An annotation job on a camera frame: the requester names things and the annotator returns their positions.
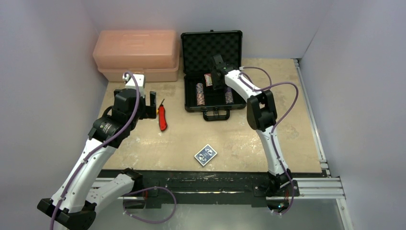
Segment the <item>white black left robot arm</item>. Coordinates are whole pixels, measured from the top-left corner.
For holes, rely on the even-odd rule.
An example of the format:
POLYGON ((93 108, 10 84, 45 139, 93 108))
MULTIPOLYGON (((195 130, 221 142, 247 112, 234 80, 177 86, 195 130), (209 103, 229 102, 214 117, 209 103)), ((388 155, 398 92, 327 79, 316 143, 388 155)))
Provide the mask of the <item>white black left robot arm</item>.
POLYGON ((68 178, 51 198, 43 198, 37 205, 38 210, 51 218, 51 230, 87 230, 97 214, 118 197, 142 192, 143 176, 130 168, 99 188, 92 185, 138 120, 156 118, 156 109, 155 92, 150 92, 150 104, 146 105, 140 90, 114 91, 113 105, 93 123, 84 150, 68 178))

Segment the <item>black poker set case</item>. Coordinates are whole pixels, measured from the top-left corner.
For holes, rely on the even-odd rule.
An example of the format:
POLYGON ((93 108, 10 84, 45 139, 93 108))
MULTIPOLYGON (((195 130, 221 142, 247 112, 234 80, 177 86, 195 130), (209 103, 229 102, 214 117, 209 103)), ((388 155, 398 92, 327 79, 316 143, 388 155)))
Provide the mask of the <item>black poker set case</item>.
POLYGON ((242 31, 186 32, 180 38, 185 110, 202 113, 205 121, 224 121, 232 110, 245 108, 245 100, 225 84, 227 72, 241 66, 242 31))

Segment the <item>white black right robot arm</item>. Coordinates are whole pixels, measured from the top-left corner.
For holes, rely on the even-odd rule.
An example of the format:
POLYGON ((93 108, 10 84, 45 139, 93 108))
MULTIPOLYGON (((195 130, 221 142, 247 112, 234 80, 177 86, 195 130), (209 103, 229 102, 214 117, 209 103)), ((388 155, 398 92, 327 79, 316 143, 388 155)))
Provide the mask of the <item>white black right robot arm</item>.
POLYGON ((254 85, 242 67, 226 64, 220 54, 212 56, 212 84, 215 89, 230 87, 240 95, 247 105, 247 122, 261 140, 268 165, 268 191, 280 195, 290 185, 294 189, 292 175, 282 155, 276 126, 277 111, 270 87, 254 85))

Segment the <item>blue playing card deck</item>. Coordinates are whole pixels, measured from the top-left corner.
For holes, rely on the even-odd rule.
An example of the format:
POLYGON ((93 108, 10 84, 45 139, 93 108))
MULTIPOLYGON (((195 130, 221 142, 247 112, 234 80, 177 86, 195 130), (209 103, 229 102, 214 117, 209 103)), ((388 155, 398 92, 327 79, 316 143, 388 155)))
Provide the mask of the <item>blue playing card deck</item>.
POLYGON ((202 167, 205 167, 216 155, 217 151, 207 144, 194 155, 194 158, 202 167))

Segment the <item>purple poker chip stack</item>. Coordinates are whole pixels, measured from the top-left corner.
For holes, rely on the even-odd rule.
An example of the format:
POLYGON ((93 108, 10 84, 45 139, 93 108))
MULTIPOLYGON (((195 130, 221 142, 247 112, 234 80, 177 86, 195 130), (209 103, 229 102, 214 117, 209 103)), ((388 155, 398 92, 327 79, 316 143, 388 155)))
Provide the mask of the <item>purple poker chip stack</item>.
POLYGON ((232 93, 232 89, 230 87, 226 88, 225 101, 226 101, 226 104, 233 104, 234 103, 233 93, 232 93))

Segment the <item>red playing card deck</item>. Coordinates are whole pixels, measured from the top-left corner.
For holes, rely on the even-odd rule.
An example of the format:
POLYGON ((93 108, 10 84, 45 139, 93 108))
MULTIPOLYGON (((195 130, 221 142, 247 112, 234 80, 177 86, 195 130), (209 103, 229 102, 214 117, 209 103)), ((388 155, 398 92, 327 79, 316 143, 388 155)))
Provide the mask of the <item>red playing card deck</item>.
POLYGON ((211 78, 211 74, 210 74, 210 73, 204 74, 204 78, 205 78, 205 84, 206 84, 207 87, 213 85, 213 82, 212 82, 212 78, 211 78))

